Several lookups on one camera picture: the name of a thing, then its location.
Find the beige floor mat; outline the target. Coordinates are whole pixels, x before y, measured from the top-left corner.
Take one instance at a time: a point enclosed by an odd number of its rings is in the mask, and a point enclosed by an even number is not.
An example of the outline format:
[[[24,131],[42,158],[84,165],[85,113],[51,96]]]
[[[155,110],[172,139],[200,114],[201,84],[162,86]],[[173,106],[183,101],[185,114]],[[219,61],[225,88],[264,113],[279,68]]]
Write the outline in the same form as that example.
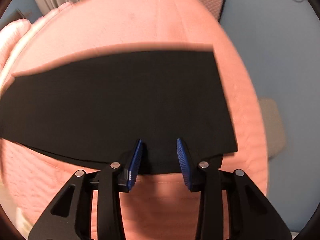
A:
[[[286,146],[286,134],[277,103],[270,98],[260,98],[268,158],[275,158]]]

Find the pink speckled pillow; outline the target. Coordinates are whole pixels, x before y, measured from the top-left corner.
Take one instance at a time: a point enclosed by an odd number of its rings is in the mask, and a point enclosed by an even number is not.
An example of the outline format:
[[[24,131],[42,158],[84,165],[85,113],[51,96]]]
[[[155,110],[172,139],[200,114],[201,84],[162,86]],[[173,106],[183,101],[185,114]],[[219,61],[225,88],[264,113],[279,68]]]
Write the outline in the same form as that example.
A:
[[[1,70],[3,70],[11,51],[17,42],[29,31],[31,23],[25,19],[19,19],[10,22],[1,30],[0,37],[0,55],[1,55]]]

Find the salmon quilted bedspread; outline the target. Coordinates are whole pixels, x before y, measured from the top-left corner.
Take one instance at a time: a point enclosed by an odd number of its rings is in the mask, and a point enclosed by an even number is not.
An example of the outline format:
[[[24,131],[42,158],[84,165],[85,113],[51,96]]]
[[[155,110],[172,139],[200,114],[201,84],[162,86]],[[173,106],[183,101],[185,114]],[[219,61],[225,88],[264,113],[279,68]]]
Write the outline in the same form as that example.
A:
[[[238,151],[224,171],[244,170],[267,191],[263,119],[249,74],[221,25],[198,0],[83,0],[47,23],[22,50],[2,90],[20,74],[108,52],[152,48],[208,48],[216,56],[234,123]],[[121,194],[127,239],[194,239],[200,195],[180,173],[139,176]]]

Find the light pink folded blanket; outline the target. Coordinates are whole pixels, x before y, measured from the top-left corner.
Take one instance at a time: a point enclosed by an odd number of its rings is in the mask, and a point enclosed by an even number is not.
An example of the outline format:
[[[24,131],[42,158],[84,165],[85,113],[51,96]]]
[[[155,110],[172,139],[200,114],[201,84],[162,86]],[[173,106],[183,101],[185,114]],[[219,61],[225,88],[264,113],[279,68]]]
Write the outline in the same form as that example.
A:
[[[72,6],[73,6],[72,2],[63,3],[58,8],[48,12],[45,16],[40,17],[35,23],[31,23],[31,27],[29,31],[14,46],[3,70],[1,70],[1,89],[3,88],[5,82],[9,77],[15,61],[17,60],[22,50],[31,41],[31,39],[54,17],[56,17],[62,11],[71,8]]]

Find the black pants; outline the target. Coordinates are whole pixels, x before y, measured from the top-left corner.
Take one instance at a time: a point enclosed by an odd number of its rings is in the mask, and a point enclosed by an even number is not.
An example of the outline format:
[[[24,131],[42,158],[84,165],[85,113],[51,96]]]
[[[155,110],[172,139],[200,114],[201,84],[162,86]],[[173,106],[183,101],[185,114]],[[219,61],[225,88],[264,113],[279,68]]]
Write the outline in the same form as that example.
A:
[[[140,139],[140,174],[180,172],[178,138],[202,159],[238,150],[211,51],[104,55],[18,76],[1,98],[1,138],[94,169]]]

